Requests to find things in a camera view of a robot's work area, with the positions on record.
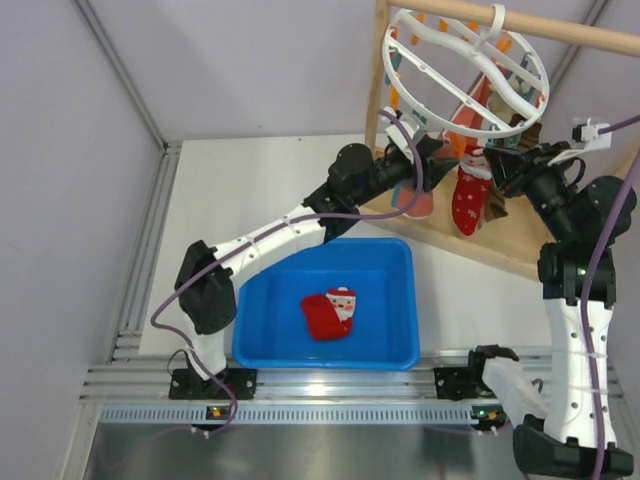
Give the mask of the brown striped sock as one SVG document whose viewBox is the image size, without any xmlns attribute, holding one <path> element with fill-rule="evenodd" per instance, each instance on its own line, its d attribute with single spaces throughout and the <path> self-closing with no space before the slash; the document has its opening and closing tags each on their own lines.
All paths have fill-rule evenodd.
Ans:
<svg viewBox="0 0 640 480">
<path fill-rule="evenodd" d="M 542 123 L 536 122 L 533 126 L 520 133 L 517 137 L 489 140 L 485 146 L 528 150 L 539 143 L 542 128 Z M 507 215 L 508 212 L 505 206 L 505 197 L 497 189 L 495 181 L 491 180 L 489 192 L 485 198 L 483 207 L 483 220 L 481 221 L 481 227 L 494 220 L 504 218 Z"/>
</svg>

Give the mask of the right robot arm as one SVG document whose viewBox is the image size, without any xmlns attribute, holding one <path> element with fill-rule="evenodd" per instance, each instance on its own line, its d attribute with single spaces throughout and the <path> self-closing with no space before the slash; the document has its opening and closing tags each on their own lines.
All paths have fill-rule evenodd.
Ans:
<svg viewBox="0 0 640 480">
<path fill-rule="evenodd" d="M 619 447 L 610 419 L 607 345 L 617 300 L 611 246 L 631 226 L 633 180 L 599 176 L 577 188 L 565 172 L 580 156 L 565 142 L 527 151 L 488 147 L 484 156 L 498 190 L 507 198 L 526 197 L 553 238 L 537 262 L 552 377 L 543 394 L 513 350 L 488 345 L 470 351 L 467 385 L 500 402 L 524 475 L 628 477 L 634 458 Z"/>
</svg>

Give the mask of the salmon pink cloth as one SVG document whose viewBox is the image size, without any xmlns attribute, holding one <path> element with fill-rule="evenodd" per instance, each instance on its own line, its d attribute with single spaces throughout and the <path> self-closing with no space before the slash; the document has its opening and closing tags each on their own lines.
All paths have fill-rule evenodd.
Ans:
<svg viewBox="0 0 640 480">
<path fill-rule="evenodd" d="M 472 84 L 469 91 L 470 96 L 477 101 L 481 106 L 487 107 L 487 101 L 489 99 L 489 81 L 485 76 L 480 75 Z M 451 122 L 465 126 L 467 128 L 479 129 L 482 126 L 483 118 L 477 114 L 473 109 L 467 106 L 460 105 L 455 111 Z M 458 158 L 459 162 L 462 159 L 465 149 L 467 147 L 483 147 L 479 140 L 473 137 L 463 136 L 456 134 L 455 132 L 443 131 L 440 134 L 441 139 L 446 140 L 446 143 L 450 143 L 454 149 L 454 155 Z M 411 198 L 414 195 L 414 191 L 410 187 L 400 186 L 396 187 L 392 196 L 392 207 L 401 209 L 406 207 Z M 433 192 L 420 193 L 416 203 L 408 209 L 405 216 L 415 219 L 424 219 L 431 215 L 434 209 Z"/>
</svg>

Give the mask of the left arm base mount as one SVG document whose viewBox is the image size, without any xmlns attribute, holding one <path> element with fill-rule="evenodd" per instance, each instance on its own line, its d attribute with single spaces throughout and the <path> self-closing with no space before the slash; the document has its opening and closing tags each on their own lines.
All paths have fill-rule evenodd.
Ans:
<svg viewBox="0 0 640 480">
<path fill-rule="evenodd" d="M 170 372 L 170 400 L 223 400 L 229 394 L 214 380 L 203 379 L 195 370 L 189 358 L 184 368 Z M 257 371 L 245 368 L 226 368 L 217 375 L 218 380 L 237 400 L 252 400 L 257 387 Z"/>
</svg>

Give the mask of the white round clip hanger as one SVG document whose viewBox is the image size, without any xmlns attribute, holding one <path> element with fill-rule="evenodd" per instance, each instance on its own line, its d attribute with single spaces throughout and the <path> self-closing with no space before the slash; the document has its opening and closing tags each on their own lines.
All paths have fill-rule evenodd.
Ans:
<svg viewBox="0 0 640 480">
<path fill-rule="evenodd" d="M 429 130 L 455 132 L 481 144 L 517 137 L 540 122 L 550 93 L 543 62 L 522 35 L 506 30 L 505 7 L 492 8 L 495 16 L 489 26 L 398 10 L 387 27 L 381 53 L 390 107 L 415 115 Z M 510 123 L 470 96 L 480 75 L 516 111 Z M 532 86 L 529 101 L 509 85 L 511 77 Z M 460 105 L 484 119 L 479 129 L 450 121 Z"/>
</svg>

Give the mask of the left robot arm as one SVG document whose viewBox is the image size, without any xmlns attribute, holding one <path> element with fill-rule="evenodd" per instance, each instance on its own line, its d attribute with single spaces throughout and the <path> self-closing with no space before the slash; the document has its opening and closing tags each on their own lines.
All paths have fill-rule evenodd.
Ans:
<svg viewBox="0 0 640 480">
<path fill-rule="evenodd" d="M 391 141 L 380 158 L 366 145 L 351 143 L 338 152 L 327 180 L 282 219 L 218 246 L 191 244 L 174 284 L 191 329 L 182 336 L 190 389 L 214 397 L 225 388 L 224 330 L 236 318 L 237 294 L 248 280 L 339 238 L 361 220 L 360 206 L 398 185 L 430 192 L 456 162 L 449 145 L 427 136 L 405 147 Z"/>
</svg>

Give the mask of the red santa sock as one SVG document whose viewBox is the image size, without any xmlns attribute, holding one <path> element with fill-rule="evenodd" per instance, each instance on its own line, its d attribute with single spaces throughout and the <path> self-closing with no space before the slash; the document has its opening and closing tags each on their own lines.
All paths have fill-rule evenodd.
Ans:
<svg viewBox="0 0 640 480">
<path fill-rule="evenodd" d="M 454 224 L 465 236 L 476 231 L 491 181 L 492 174 L 483 148 L 467 147 L 459 162 L 451 203 Z"/>
<path fill-rule="evenodd" d="M 347 337 L 353 328 L 356 300 L 356 292 L 347 287 L 305 297 L 300 307 L 311 338 L 334 341 Z"/>
</svg>

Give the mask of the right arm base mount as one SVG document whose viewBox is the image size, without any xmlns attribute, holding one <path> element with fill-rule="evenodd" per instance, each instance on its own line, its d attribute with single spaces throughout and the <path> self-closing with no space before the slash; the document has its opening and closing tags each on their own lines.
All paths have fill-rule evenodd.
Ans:
<svg viewBox="0 0 640 480">
<path fill-rule="evenodd" d="M 461 401 L 495 397 L 467 367 L 438 367 L 433 373 L 439 400 Z"/>
</svg>

